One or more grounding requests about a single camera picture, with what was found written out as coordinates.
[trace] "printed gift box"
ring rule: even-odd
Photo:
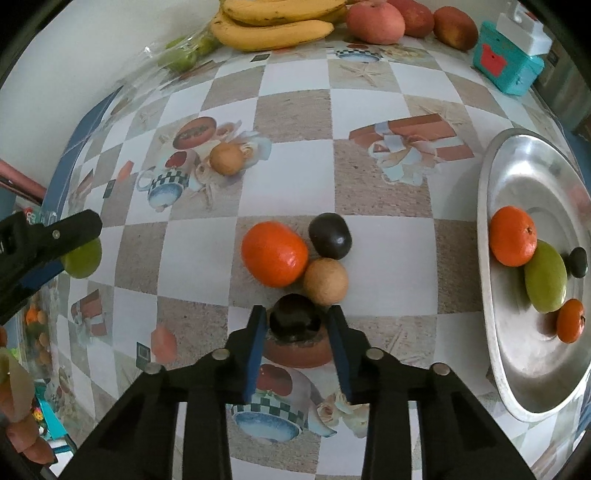
[[[74,323],[79,326],[86,324],[91,336],[98,337],[107,334],[99,290],[89,293],[72,305],[71,313]]]
[[[349,139],[366,148],[387,183],[419,186],[445,161],[472,158],[472,149],[439,114],[390,120],[358,128]]]

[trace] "table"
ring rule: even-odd
[[[572,451],[581,397],[535,424],[505,410],[489,368],[476,251],[482,154],[497,133],[528,128],[574,162],[532,94],[502,94],[470,67],[468,55],[434,38],[367,46],[340,27],[293,49],[241,54],[224,47],[188,74],[151,81],[150,88],[122,89],[107,108],[78,155],[64,208],[63,216],[89,208],[103,220],[100,267],[86,280],[60,275],[53,298],[55,382],[72,392],[60,408],[75,440],[137,377],[136,365],[154,359],[148,348],[156,325],[177,338],[178,357],[166,367],[180,367],[222,346],[253,304],[270,307],[301,290],[266,288],[250,276],[239,246],[251,226],[268,219],[289,225],[314,258],[307,225],[336,212],[353,236],[342,261],[349,323],[403,362],[448,363],[539,478],[560,469]],[[399,124],[388,122],[421,115],[431,116],[422,123],[446,123],[453,137],[429,143],[395,135]],[[210,169],[207,156],[220,142],[241,146],[245,171],[221,177]],[[447,147],[462,153],[444,160]],[[71,310],[89,294],[100,299],[97,336],[81,333],[80,309]],[[357,478],[367,407],[346,403],[333,363],[321,355],[303,356],[306,368],[292,368],[281,349],[267,354],[262,369],[270,384],[260,385],[247,410],[275,417],[265,425],[276,439],[295,438],[253,441],[245,430],[261,431],[241,417],[244,408],[229,407],[235,477]],[[413,478],[421,478],[415,405],[410,413]],[[179,427],[177,480],[182,434]]]

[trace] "white wall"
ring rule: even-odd
[[[477,23],[505,0],[424,0],[454,5]],[[84,114],[156,40],[199,30],[218,0],[74,0],[33,40],[0,89],[0,158],[48,185]]]

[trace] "silver oval plate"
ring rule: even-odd
[[[534,220],[538,238],[561,255],[591,253],[591,199],[566,157],[539,135],[509,129],[486,150],[478,185],[478,258],[486,336],[495,381],[509,412],[539,421],[564,407],[585,383],[591,365],[591,325],[571,345],[555,333],[556,314],[540,314],[525,291],[523,268],[501,265],[488,245],[488,225],[514,205]],[[569,277],[567,299],[591,311],[591,274]]]

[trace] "bunch of bananas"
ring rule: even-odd
[[[345,0],[223,0],[210,29],[238,50],[275,50],[324,38],[346,14]]]

